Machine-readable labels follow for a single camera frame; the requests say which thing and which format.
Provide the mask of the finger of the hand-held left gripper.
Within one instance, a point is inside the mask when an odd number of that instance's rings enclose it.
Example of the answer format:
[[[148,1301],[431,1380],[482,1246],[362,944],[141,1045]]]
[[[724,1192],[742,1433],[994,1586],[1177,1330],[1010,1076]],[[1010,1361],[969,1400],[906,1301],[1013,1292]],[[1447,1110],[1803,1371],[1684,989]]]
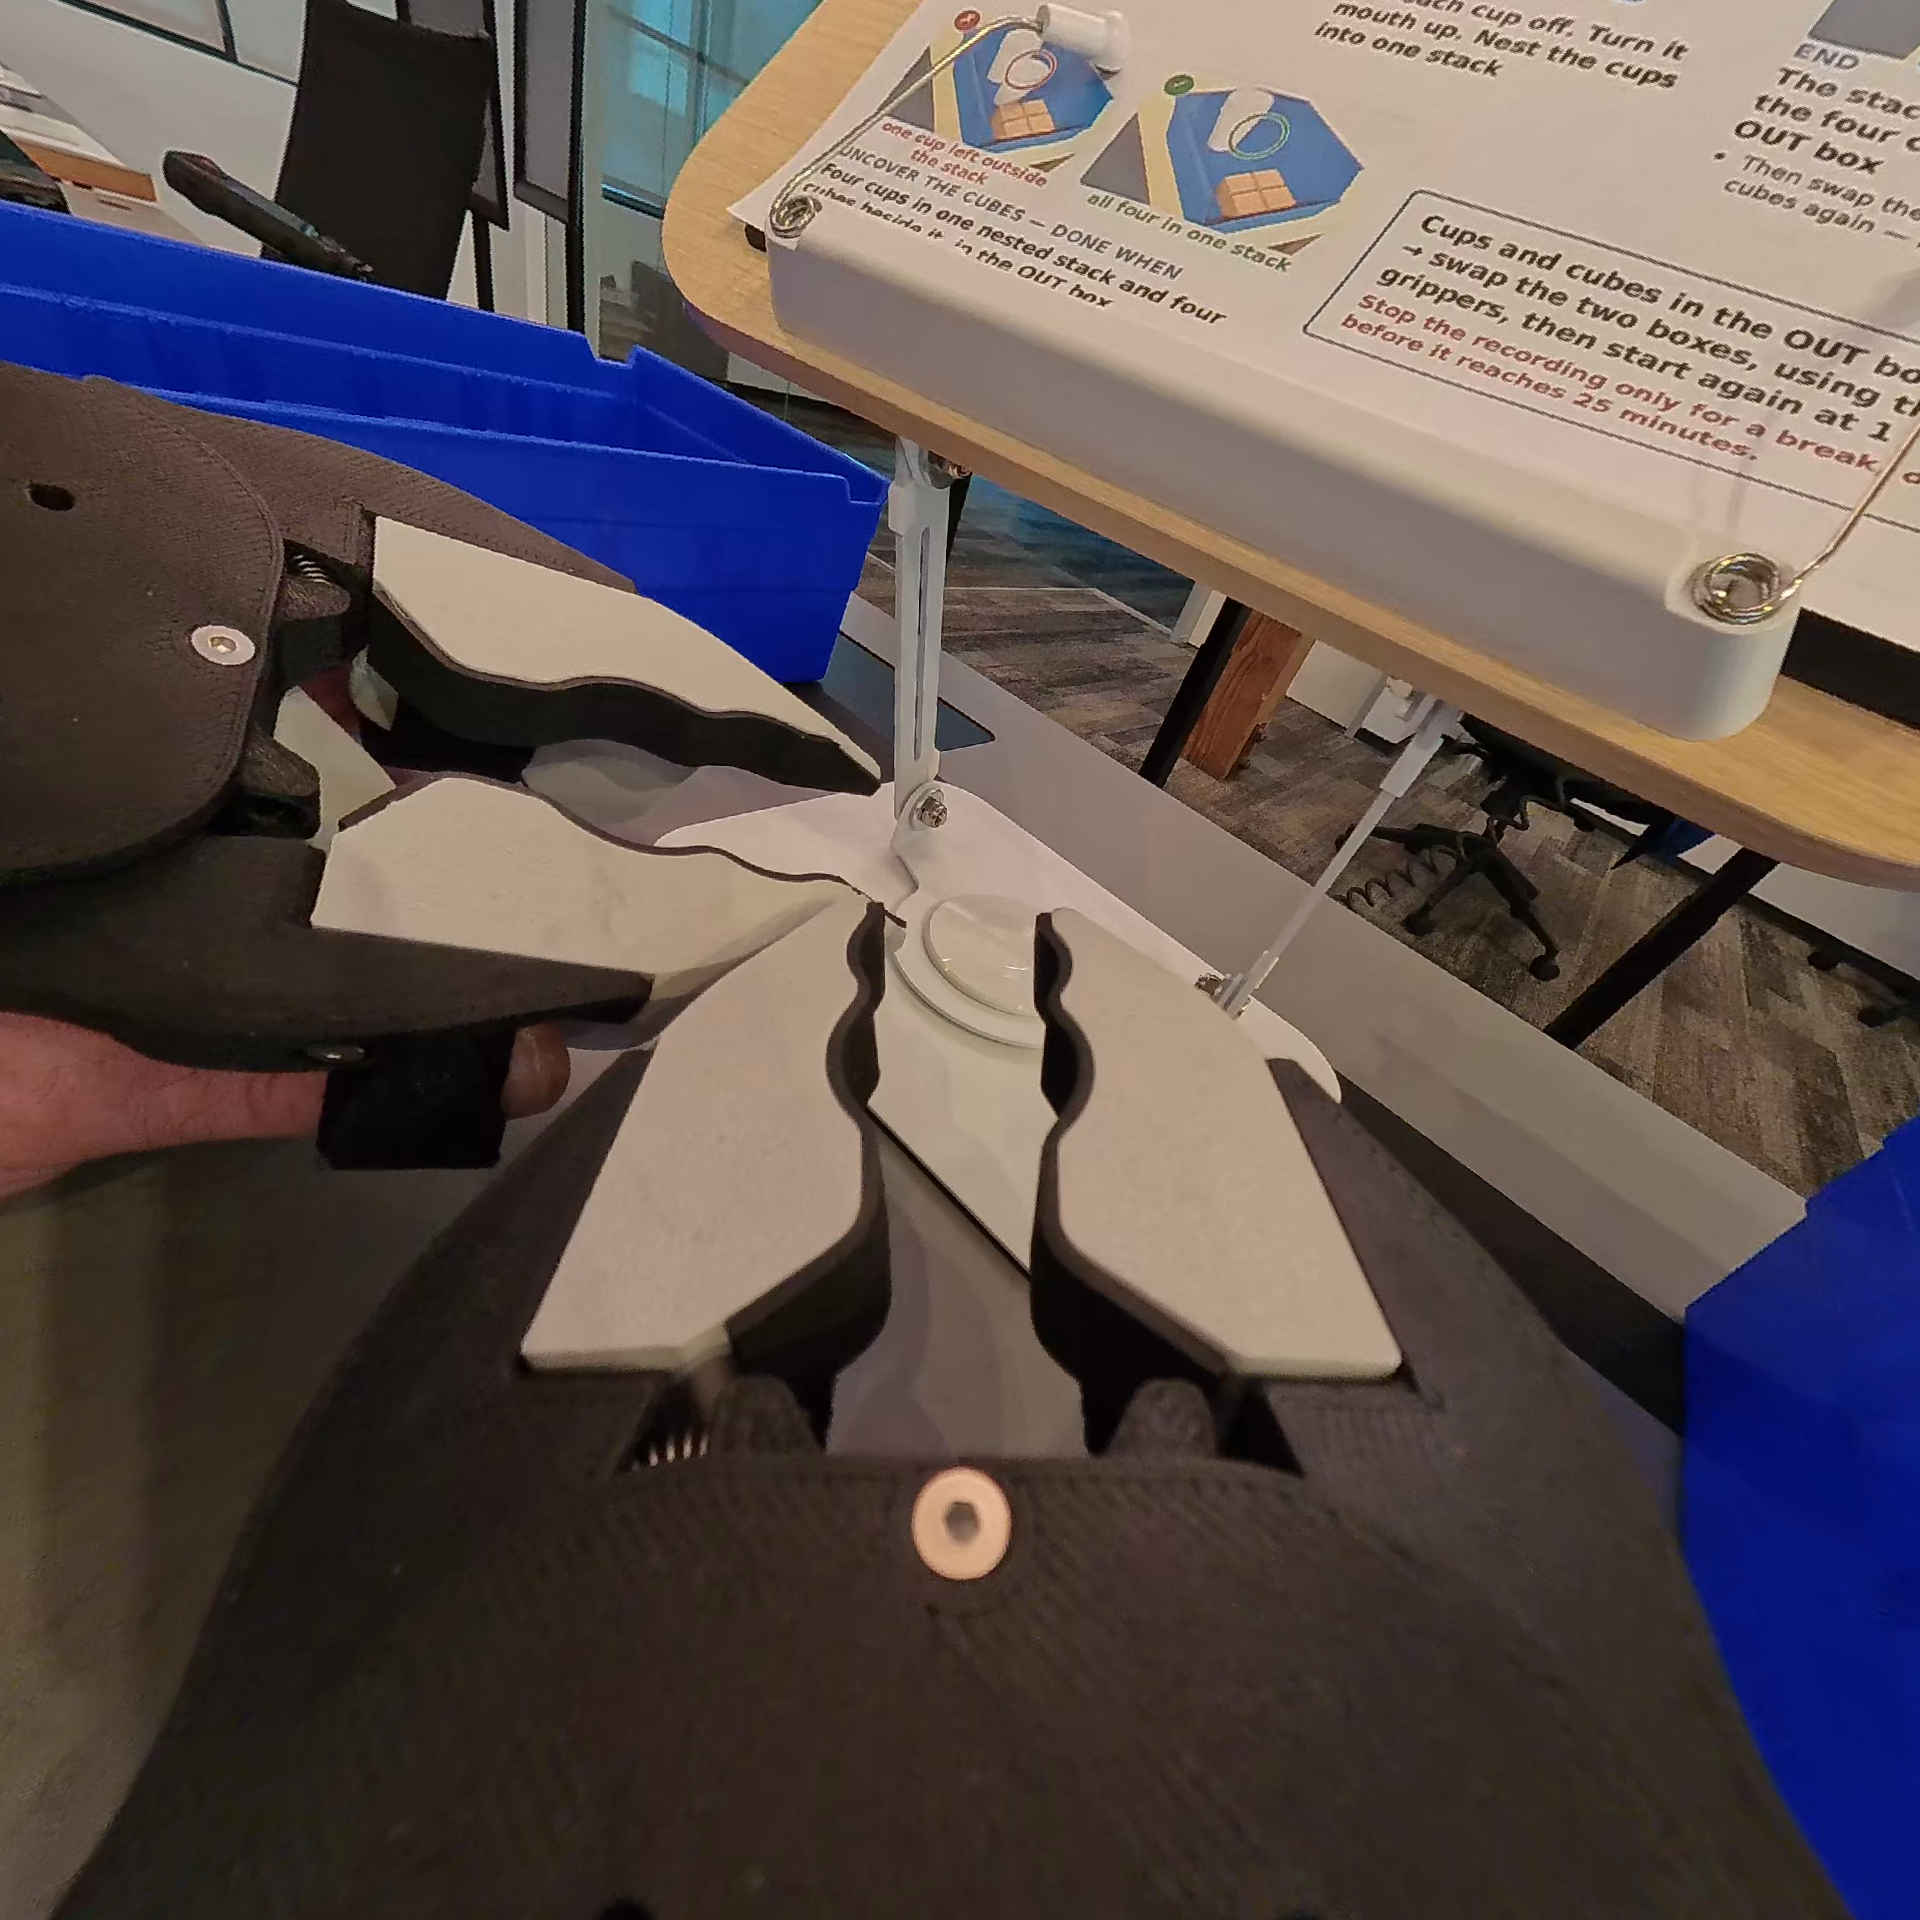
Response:
[[[831,907],[827,870],[777,870],[719,844],[638,848],[501,785],[431,777],[335,833],[315,933],[370,939],[370,996],[308,1050],[534,1019],[654,1019]]]
[[[374,522],[367,664],[463,740],[604,738],[799,789],[879,786],[850,737],[681,613],[397,520]]]

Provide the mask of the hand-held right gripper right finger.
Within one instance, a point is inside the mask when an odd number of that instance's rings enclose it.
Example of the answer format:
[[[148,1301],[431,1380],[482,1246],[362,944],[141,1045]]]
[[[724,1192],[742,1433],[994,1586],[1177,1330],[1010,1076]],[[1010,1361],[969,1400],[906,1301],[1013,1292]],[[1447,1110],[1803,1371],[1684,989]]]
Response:
[[[1378,1380],[1402,1346],[1254,1037],[1089,917],[1038,921],[1034,1290],[1077,1280],[1206,1380]]]

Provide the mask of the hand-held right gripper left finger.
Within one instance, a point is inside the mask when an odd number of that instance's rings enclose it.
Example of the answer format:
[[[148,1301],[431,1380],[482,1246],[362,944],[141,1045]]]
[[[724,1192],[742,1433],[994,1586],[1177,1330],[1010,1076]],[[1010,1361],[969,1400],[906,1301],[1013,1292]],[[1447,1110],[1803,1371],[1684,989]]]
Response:
[[[830,904],[663,1030],[522,1341],[531,1368],[836,1373],[873,1339],[884,923]]]

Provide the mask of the blue plastic bin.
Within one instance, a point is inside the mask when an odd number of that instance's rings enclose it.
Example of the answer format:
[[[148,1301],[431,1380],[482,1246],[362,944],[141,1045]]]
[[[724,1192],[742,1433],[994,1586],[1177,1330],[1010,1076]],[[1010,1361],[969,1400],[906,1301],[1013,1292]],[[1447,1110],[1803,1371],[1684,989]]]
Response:
[[[821,682],[876,470],[635,349],[76,214],[3,209],[3,352],[429,473],[781,683]]]
[[[1686,1310],[1683,1541],[1854,1915],[1918,1915],[1918,1123]]]

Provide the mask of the grey desk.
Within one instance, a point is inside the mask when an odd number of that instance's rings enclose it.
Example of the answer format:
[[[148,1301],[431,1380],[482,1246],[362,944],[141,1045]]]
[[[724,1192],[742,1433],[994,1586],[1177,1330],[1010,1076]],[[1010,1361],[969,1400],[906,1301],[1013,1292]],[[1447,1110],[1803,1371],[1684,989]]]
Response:
[[[522,1355],[651,1051],[404,1274],[230,1153],[5,1258],[51,1915],[1844,1915],[1617,1421],[1303,1068],[1393,1377],[1206,1380],[1031,1267],[1079,1452],[877,1457],[879,1126],[836,1373]]]

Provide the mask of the person's left hand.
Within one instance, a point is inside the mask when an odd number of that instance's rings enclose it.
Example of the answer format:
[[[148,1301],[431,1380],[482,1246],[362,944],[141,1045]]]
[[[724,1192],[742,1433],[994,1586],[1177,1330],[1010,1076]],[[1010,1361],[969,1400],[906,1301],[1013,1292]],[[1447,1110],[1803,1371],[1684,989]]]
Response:
[[[180,1146],[310,1138],[325,1073],[158,1064],[84,1027],[3,1016],[3,1197],[93,1162]]]

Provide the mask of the black tape patch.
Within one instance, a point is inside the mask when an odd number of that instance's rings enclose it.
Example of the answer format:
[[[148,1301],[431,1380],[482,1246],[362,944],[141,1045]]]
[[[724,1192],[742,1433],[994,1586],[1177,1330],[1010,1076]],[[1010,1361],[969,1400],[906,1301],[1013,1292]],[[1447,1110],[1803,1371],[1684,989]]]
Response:
[[[831,658],[823,676],[823,694],[831,704],[845,708],[865,729],[879,737],[879,746],[893,738],[897,720],[897,669],[876,651],[860,644],[849,633],[839,633],[831,648]],[[958,753],[994,740],[994,732],[981,726],[979,720],[958,712],[949,702],[939,702],[939,718],[935,740],[941,753]]]

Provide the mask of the black office chair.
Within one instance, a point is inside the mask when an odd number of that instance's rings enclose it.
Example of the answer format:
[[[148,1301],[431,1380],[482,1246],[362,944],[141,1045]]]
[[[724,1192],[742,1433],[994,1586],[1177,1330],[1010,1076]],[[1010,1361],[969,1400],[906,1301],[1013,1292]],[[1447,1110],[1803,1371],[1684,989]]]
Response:
[[[1918,977],[1900,972],[1891,963],[1843,942],[1830,933],[1814,936],[1807,948],[1807,964],[1814,972],[1833,973],[1847,970],[1862,980],[1862,1003],[1855,1019],[1862,1027],[1885,1028],[1900,1021],[1918,1025]]]
[[[1485,880],[1503,900],[1506,915],[1523,923],[1540,946],[1527,972],[1534,978],[1554,980],[1558,977],[1558,944],[1534,907],[1540,890],[1509,857],[1503,836],[1530,828],[1532,806],[1556,811],[1583,833],[1598,830],[1601,817],[1606,813],[1639,830],[1617,859],[1622,866],[1655,850],[1668,830],[1681,826],[1681,819],[1477,718],[1463,720],[1461,726],[1463,742],[1447,748],[1447,753],[1477,756],[1491,780],[1479,798],[1481,828],[1471,833],[1436,822],[1398,830],[1375,828],[1371,836],[1402,848],[1405,859],[1386,876],[1361,877],[1354,886],[1337,892],[1337,899],[1354,907],[1381,906],[1393,899],[1394,880],[1413,884],[1417,880],[1414,868],[1425,866],[1438,876],[1438,882],[1402,921],[1403,931],[1425,937],[1433,933],[1443,900],[1468,880]]]

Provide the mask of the black mesh chair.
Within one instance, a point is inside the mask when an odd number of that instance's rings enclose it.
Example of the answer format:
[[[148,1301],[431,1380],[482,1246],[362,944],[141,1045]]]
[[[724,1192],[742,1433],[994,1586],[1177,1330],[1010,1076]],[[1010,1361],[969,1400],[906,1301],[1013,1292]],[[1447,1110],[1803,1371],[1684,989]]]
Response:
[[[491,2],[303,8],[274,198],[366,261],[445,298],[468,220],[507,225]]]

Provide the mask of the black flat pad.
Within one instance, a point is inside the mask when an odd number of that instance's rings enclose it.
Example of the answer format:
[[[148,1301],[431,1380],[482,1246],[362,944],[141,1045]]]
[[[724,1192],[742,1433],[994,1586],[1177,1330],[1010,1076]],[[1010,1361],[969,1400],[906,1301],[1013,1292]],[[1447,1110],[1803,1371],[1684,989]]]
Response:
[[[1782,680],[1918,726],[1918,651],[1811,609],[1795,619]]]

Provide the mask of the printed instruction sheet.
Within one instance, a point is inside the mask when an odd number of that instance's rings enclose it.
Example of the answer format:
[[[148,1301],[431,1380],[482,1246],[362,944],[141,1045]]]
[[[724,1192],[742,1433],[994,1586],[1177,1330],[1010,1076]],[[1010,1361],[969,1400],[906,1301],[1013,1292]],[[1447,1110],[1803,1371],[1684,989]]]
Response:
[[[750,197],[786,332],[1306,564],[1258,466],[1642,514],[1915,644],[1915,5],[922,5]]]

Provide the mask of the wooden post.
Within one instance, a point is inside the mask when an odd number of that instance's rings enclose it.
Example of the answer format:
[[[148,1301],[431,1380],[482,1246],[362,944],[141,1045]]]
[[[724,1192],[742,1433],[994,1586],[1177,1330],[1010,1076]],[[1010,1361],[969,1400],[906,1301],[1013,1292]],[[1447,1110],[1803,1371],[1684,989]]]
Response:
[[[1187,738],[1183,758],[1211,780],[1236,777],[1310,651],[1310,636],[1268,616],[1249,616]]]

